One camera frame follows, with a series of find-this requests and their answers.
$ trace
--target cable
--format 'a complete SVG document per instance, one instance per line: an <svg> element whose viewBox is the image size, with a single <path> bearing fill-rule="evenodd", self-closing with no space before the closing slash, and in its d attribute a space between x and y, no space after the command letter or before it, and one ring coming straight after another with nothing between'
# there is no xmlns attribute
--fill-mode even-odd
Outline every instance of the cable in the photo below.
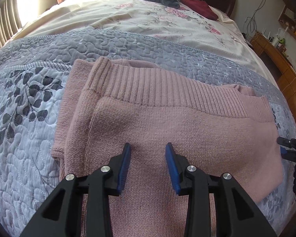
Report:
<svg viewBox="0 0 296 237"><path fill-rule="evenodd" d="M250 37L252 38L252 36L249 34L249 30L248 28L250 28L250 33L255 33L256 30L257 30L257 23L255 21L255 14L257 13L257 11L261 10L263 8L263 6L265 5L265 2L266 0L262 0L260 5L258 6L258 8L253 12L253 15L252 17L247 17L245 19L245 22L243 23L243 28L242 29L245 29L245 24L246 22L249 20L248 24L247 24L247 27L246 27L246 36L247 38Z"/></svg>

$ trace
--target pink knit sweater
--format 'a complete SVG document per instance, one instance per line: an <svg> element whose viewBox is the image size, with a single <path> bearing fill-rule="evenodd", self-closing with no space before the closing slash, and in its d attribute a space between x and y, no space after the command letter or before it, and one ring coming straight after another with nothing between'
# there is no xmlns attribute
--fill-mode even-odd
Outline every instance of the pink knit sweater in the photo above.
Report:
<svg viewBox="0 0 296 237"><path fill-rule="evenodd" d="M64 161L62 176L90 174L131 144L125 190L110 198L114 237L183 236L187 197L172 190L164 157L168 142L206 173L231 173L255 202L283 179L269 103L246 87L211 86L101 57L70 122L65 149L53 149Z"/></svg>

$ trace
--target wooden desk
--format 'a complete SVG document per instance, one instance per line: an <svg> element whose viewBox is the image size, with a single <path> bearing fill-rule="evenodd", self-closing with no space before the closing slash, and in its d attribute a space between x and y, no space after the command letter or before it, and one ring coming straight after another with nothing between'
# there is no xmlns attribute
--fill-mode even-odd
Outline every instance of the wooden desk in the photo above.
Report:
<svg viewBox="0 0 296 237"><path fill-rule="evenodd" d="M255 53L259 57L269 56L280 71L276 81L279 89L287 100L288 106L296 122L296 72L286 58L261 33L257 33L251 40Z"/></svg>

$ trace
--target floral bedsheet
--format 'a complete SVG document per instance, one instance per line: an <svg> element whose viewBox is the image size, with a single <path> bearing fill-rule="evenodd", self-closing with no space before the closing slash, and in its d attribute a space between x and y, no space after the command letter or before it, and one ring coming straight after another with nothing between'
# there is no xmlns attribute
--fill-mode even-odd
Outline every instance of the floral bedsheet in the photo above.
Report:
<svg viewBox="0 0 296 237"><path fill-rule="evenodd" d="M207 51L253 70L274 86L261 59L245 43L237 24L212 8L218 20L208 20L181 3L179 9L144 0L66 0L28 23L18 34L46 36L76 28L142 34Z"/></svg>

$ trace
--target quilted bedspread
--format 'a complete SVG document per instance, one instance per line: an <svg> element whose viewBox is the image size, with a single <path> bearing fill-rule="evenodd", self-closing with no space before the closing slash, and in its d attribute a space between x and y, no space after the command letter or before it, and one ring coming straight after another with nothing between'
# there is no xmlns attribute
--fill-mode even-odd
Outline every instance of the quilted bedspread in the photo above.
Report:
<svg viewBox="0 0 296 237"><path fill-rule="evenodd" d="M296 125L282 93L257 73L225 58L139 34L75 30L28 37L0 49L0 222L19 236L59 183L50 150L59 107L73 62L137 59L212 85L241 84L265 95L279 135L296 138ZM284 180L258 204L277 233L294 201L293 165L283 161Z"/></svg>

